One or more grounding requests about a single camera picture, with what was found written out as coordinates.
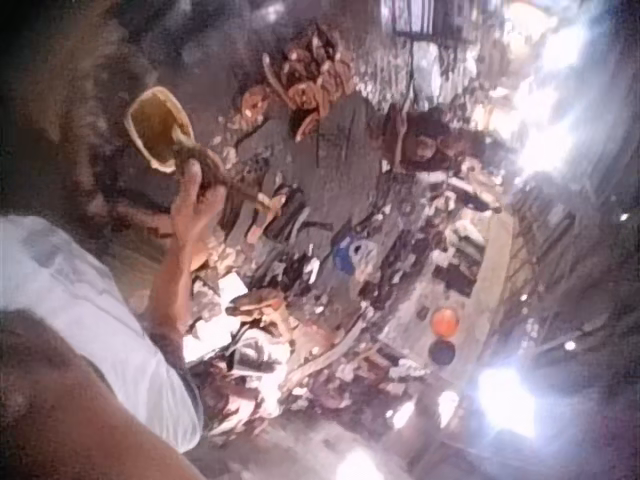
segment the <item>cloth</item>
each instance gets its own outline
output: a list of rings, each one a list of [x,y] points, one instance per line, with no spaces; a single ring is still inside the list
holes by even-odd
[[[128,310],[108,269],[37,217],[0,218],[0,245],[0,308],[40,317],[140,422],[181,452],[193,448],[202,431],[195,391]]]

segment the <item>bright light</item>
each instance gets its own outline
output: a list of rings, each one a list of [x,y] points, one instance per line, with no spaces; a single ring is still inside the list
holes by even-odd
[[[492,98],[500,98],[509,94],[509,90],[504,87],[496,87],[489,92],[489,96]]]
[[[458,397],[458,394],[456,392],[446,390],[440,394],[440,397],[438,397],[440,428],[444,428],[447,423],[449,423],[449,420],[451,420],[451,417],[453,417],[453,413],[458,407],[458,403],[460,403],[460,397]]]
[[[480,404],[489,422],[528,438],[535,434],[535,399],[514,370],[485,370],[478,379]]]
[[[518,163],[524,175],[551,172],[564,163],[572,146],[573,138],[563,125],[534,131],[522,149]]]
[[[285,6],[283,2],[275,2],[262,8],[257,12],[259,18],[264,19],[267,24],[275,23],[284,13]]]
[[[520,95],[515,100],[516,106],[524,118],[531,122],[546,124],[556,100],[558,100],[558,92],[552,88],[545,88],[535,90],[526,96]]]
[[[546,70],[561,70],[577,63],[587,39],[587,31],[580,25],[565,28],[549,37],[542,53]]]
[[[400,430],[402,427],[404,427],[409,421],[411,415],[413,415],[413,411],[415,409],[416,405],[413,402],[407,402],[403,406],[401,406],[391,419],[393,428],[395,428],[396,430]]]
[[[345,458],[336,471],[336,480],[384,480],[384,476],[376,468],[376,464],[364,450],[353,450]]]

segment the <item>vendor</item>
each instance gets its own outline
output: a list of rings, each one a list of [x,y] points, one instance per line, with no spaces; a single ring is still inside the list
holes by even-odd
[[[457,170],[458,143],[442,108],[404,113],[395,104],[389,107],[383,124],[383,150],[395,171]]]
[[[200,478],[177,454],[202,429],[182,336],[192,257],[225,191],[199,195],[199,164],[185,170],[141,323],[107,268],[67,234],[36,217],[0,219],[7,478]]]

